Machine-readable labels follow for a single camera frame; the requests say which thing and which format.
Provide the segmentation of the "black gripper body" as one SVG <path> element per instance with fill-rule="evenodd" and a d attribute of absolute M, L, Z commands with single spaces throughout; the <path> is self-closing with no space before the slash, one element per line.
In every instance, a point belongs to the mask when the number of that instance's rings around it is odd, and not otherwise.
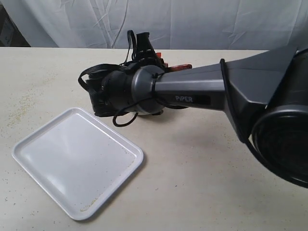
<path fill-rule="evenodd" d="M 94 114 L 97 117 L 113 116 L 113 107 L 106 99 L 105 92 L 102 88 L 102 83 L 110 72 L 96 72 L 89 74 L 86 84 L 89 88 L 89 96 Z"/>

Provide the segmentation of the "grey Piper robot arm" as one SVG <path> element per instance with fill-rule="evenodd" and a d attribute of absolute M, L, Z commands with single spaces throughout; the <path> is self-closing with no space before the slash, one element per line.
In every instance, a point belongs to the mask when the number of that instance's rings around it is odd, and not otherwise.
<path fill-rule="evenodd" d="M 308 185 L 308 51 L 282 47 L 245 59 L 168 67 L 153 50 L 78 79 L 96 116 L 159 115 L 164 108 L 223 111 L 253 156 L 276 176 Z"/>

